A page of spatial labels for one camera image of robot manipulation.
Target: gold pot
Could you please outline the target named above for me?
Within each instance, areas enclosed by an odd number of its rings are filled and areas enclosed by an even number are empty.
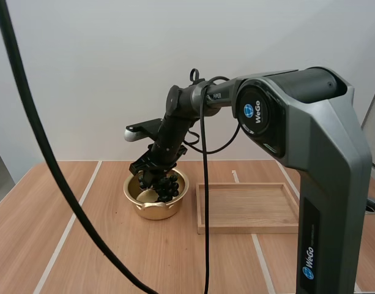
[[[188,179],[184,173],[176,168],[173,168],[167,176],[173,174],[178,175],[177,183],[179,184],[179,195],[166,203],[155,203],[158,195],[154,190],[141,190],[138,177],[142,175],[142,172],[139,172],[135,176],[130,175],[127,177],[124,184],[124,192],[126,197],[132,202],[133,208],[139,216],[145,219],[166,219],[180,210],[183,196],[188,190]]]

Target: blue logo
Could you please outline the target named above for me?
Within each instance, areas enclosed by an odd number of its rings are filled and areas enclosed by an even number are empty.
[[[303,267],[303,274],[307,277],[307,279],[313,280],[314,274],[312,273],[312,270],[307,268],[306,266]]]
[[[254,108],[251,106],[251,104],[244,105],[244,115],[247,118],[252,118],[254,115]]]

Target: wooden tray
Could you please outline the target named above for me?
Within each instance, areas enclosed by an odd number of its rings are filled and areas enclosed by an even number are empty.
[[[197,184],[198,234],[205,233],[205,190]],[[299,206],[284,183],[210,183],[214,234],[297,233]]]

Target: black cable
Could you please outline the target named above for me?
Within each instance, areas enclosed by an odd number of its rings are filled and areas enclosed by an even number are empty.
[[[222,147],[220,147],[220,148],[218,148],[216,150],[213,150],[213,151],[207,151],[206,153],[207,154],[215,154],[215,153],[218,153],[218,152],[224,150],[225,148],[227,148],[235,140],[237,134],[239,133],[239,130],[240,130],[240,124],[237,124],[236,130],[235,130],[233,136],[231,137],[231,139],[228,142],[226,142]],[[194,149],[195,151],[197,151],[199,153],[202,153],[202,150],[198,149],[196,146],[193,146],[192,142],[183,141],[183,143],[185,143],[191,149]]]
[[[213,84],[217,80],[229,81],[229,78],[222,77],[222,76],[217,76],[217,77],[211,78],[208,81],[208,83],[207,83],[206,86],[210,86],[211,84]],[[235,140],[237,134],[239,133],[239,130],[240,130],[240,124],[238,123],[233,136],[231,137],[231,139],[227,143],[225,143],[222,147],[220,147],[220,148],[218,148],[216,150],[206,151],[206,154],[215,154],[215,153],[218,153],[218,152],[224,150],[225,148],[227,148]],[[188,132],[190,134],[194,135],[197,138],[197,140],[193,141],[193,142],[187,142],[186,140],[184,140],[183,143],[185,143],[187,146],[189,146],[190,148],[194,149],[195,151],[197,151],[199,153],[202,153],[202,150],[200,150],[197,147],[193,146],[193,145],[195,145],[195,144],[197,144],[199,142],[199,135],[197,133],[195,133],[195,132],[191,132],[190,130]]]
[[[197,140],[195,140],[195,141],[192,141],[192,142],[187,142],[187,141],[183,141],[183,143],[185,143],[186,145],[188,145],[188,146],[193,146],[193,145],[195,145],[195,144],[198,144],[199,143],[199,135],[196,133],[196,132],[193,132],[193,131],[191,131],[191,130],[188,130],[187,131],[189,134],[192,134],[194,137],[196,137],[197,138]]]
[[[156,291],[152,290],[148,286],[144,285],[138,280],[115,256],[111,249],[102,240],[99,234],[96,232],[94,226],[89,221],[87,215],[85,215],[80,204],[77,202],[72,190],[67,184],[64,175],[62,174],[58,163],[54,157],[51,146],[47,140],[46,133],[43,129],[42,123],[36,111],[34,101],[32,99],[31,91],[27,82],[26,74],[21,60],[20,51],[18,49],[15,33],[13,31],[12,22],[10,20],[9,11],[5,0],[0,0],[0,29],[2,37],[4,38],[6,50],[8,53],[10,66],[15,77],[18,92],[20,93],[21,102],[23,103],[24,110],[27,114],[28,121],[31,124],[32,130],[34,131],[36,140],[39,144],[39,148],[45,158],[48,168],[53,175],[58,187],[64,195],[66,201],[69,203],[71,209],[76,214],[77,219],[84,227],[87,234],[91,237],[97,247],[104,253],[108,260],[115,265],[117,269],[127,278],[130,282],[140,288],[142,291],[148,294],[157,294]]]
[[[207,87],[213,84],[213,82],[217,80],[224,80],[227,78],[225,77],[214,77],[211,78],[207,84],[202,89],[201,95],[201,108],[199,112],[200,120],[201,120],[201,139],[202,139],[202,159],[204,162],[204,183],[205,183],[205,290],[204,294],[207,294],[209,291],[209,268],[210,268],[210,260],[209,260],[209,171],[207,166],[207,155],[208,152],[206,150],[206,135],[205,135],[205,121],[204,121],[204,107],[206,102],[206,91]]]

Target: wooden table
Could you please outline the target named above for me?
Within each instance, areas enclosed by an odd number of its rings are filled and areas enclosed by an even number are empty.
[[[179,162],[190,190],[182,210],[160,221],[140,218],[125,198],[129,162],[60,166],[99,234],[138,278],[159,293],[203,293],[194,188],[203,182],[201,162]],[[209,177],[283,182],[298,199],[298,173],[274,160],[209,162]],[[369,193],[375,197],[374,180]],[[210,293],[294,293],[296,256],[296,234],[211,235]],[[375,291],[375,215],[365,218],[357,287]],[[141,292],[96,248],[41,164],[0,203],[0,293]]]

